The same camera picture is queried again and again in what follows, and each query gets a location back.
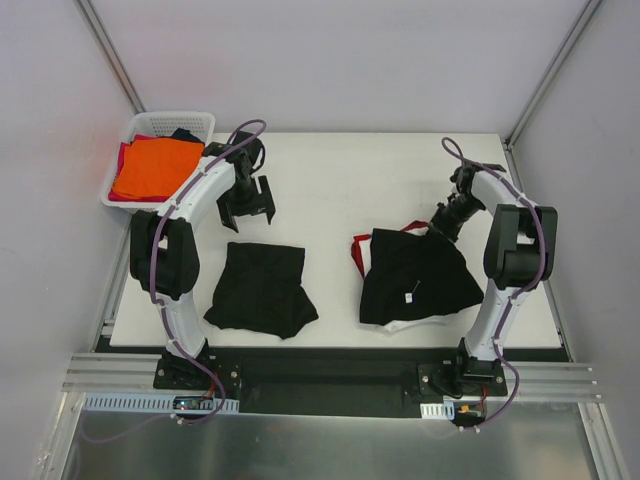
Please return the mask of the black t shirt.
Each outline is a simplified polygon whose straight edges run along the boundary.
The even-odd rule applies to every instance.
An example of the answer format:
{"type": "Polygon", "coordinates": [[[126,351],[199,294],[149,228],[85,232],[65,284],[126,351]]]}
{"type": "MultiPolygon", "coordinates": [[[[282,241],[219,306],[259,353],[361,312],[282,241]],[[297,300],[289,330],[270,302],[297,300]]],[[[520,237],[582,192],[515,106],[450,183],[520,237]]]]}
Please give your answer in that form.
{"type": "Polygon", "coordinates": [[[484,299],[462,253],[436,232],[375,229],[370,252],[359,307],[362,324],[457,314],[484,299]]]}
{"type": "Polygon", "coordinates": [[[226,262],[204,314],[220,329],[295,337],[319,319],[302,286],[305,250],[262,243],[227,244],[226,262]]]}

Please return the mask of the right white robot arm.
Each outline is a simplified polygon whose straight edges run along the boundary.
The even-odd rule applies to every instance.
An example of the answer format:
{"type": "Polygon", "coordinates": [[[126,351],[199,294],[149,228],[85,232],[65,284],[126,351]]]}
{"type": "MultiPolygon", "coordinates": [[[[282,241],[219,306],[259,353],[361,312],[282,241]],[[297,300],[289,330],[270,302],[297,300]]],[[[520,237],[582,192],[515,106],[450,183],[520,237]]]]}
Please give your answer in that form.
{"type": "Polygon", "coordinates": [[[466,221],[490,213],[483,256],[488,282],[473,325],[451,361],[429,374],[428,385],[456,399],[483,390],[503,396],[503,340],[524,300],[552,273],[558,213],[529,200],[498,165],[465,162],[451,182],[453,193],[438,205],[427,235],[453,246],[466,221]]]}

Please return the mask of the white plastic laundry basket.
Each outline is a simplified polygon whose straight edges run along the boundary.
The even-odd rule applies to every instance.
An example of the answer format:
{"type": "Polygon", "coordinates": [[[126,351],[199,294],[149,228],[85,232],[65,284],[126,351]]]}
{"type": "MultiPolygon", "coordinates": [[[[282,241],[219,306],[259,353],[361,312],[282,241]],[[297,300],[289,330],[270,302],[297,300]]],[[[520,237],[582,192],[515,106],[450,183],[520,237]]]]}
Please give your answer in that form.
{"type": "MultiPolygon", "coordinates": [[[[193,135],[200,138],[205,144],[213,139],[216,118],[213,114],[201,111],[153,111],[135,115],[128,123],[121,135],[120,144],[129,143],[135,135],[145,135],[153,138],[169,137],[177,128],[189,130],[193,135]]],[[[121,202],[110,201],[107,193],[111,181],[116,174],[116,156],[107,170],[106,178],[100,193],[100,199],[105,206],[124,209],[128,212],[135,212],[138,209],[153,210],[160,205],[158,201],[144,200],[141,202],[121,202]]]]}

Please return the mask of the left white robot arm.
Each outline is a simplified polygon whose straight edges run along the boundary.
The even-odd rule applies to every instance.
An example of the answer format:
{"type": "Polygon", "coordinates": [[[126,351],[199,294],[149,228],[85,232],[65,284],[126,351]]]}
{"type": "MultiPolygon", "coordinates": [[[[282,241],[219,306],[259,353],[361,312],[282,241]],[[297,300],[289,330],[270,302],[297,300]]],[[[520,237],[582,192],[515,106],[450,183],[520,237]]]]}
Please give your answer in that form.
{"type": "Polygon", "coordinates": [[[149,294],[166,337],[153,382],[157,389],[219,388],[193,297],[200,273],[195,231],[211,208],[231,230],[240,217],[273,219],[270,186],[258,173],[265,158],[260,135],[240,126],[226,142],[204,148],[195,172],[168,200],[132,217],[130,274],[149,294]]]}

